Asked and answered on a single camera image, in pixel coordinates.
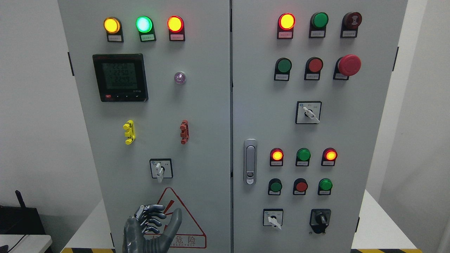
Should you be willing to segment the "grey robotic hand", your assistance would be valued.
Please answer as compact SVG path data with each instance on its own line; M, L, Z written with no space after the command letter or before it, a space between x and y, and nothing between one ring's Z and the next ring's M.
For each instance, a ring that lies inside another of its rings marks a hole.
M122 247L124 253L166 253L169 250L182 223L180 208L175 209L162 235L151 240L144 237L147 232L160 232L161 220L167 218L164 209L163 205L141 205L134 216L127 219Z

